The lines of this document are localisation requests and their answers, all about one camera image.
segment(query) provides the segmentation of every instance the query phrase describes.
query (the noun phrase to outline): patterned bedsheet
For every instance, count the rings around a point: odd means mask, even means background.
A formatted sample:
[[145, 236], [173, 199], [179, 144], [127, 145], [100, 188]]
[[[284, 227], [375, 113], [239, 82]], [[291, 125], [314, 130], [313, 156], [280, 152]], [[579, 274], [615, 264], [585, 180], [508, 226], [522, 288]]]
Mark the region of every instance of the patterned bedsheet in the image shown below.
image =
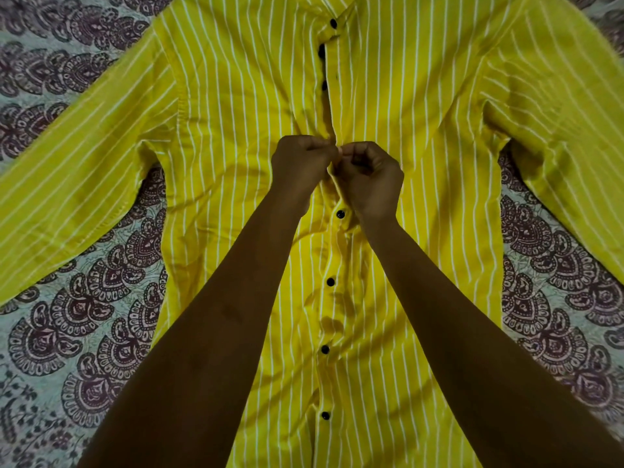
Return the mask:
[[[0, 174], [169, 1], [0, 0]], [[624, 0], [573, 1], [624, 55]], [[499, 163], [504, 330], [624, 440], [623, 287]], [[0, 465], [74, 466], [144, 358], [165, 207], [154, 168], [116, 227], [0, 307]]]

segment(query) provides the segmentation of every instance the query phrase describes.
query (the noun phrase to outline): shirt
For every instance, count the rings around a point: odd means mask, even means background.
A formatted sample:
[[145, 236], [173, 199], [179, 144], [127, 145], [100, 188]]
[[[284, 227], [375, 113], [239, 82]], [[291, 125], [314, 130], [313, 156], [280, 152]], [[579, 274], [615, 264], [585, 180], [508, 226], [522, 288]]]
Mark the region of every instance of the shirt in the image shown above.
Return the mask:
[[[158, 161], [156, 341], [291, 134], [397, 158], [397, 219], [498, 324], [510, 138], [527, 185], [622, 280], [623, 73], [565, 0], [174, 0], [0, 179], [0, 303], [112, 228]], [[332, 179], [301, 219], [266, 337], [229, 466], [478, 465]]]

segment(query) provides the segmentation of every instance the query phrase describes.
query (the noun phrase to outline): yellow fabric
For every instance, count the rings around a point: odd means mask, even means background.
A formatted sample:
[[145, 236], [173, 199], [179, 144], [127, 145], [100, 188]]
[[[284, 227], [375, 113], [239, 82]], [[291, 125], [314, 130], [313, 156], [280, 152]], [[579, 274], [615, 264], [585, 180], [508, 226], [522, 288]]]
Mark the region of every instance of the yellow fabric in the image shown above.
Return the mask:
[[[160, 338], [299, 133], [396, 157], [399, 222], [497, 323], [511, 137], [529, 187], [624, 280], [623, 74], [565, 0], [174, 0], [0, 178], [0, 303], [111, 228], [159, 161]], [[230, 466], [478, 465], [331, 180], [292, 246]]]

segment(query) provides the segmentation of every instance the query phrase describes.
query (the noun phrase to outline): striped sleeve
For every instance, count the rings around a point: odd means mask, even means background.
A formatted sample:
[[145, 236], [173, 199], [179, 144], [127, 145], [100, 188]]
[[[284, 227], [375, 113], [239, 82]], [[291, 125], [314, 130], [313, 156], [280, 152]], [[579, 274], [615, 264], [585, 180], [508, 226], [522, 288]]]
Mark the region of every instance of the striped sleeve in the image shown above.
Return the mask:
[[514, 138], [522, 178], [624, 281], [624, 68], [566, 0], [527, 0], [487, 59], [486, 121]]
[[0, 177], [0, 305], [130, 209], [156, 161], [152, 145], [175, 130], [176, 103], [167, 57], [148, 29]]

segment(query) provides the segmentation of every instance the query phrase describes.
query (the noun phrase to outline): floral bedsheet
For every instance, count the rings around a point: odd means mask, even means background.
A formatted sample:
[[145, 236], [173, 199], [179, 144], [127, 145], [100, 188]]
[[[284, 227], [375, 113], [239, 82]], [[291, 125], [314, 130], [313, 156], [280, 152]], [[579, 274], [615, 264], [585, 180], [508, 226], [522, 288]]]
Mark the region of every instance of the floral bedsheet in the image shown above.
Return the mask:
[[[0, 0], [0, 174], [169, 1]], [[624, 0], [572, 1], [624, 55]], [[624, 440], [624, 288], [499, 163], [504, 330]], [[149, 350], [165, 209], [154, 168], [116, 227], [0, 307], [0, 465], [75, 466]]]

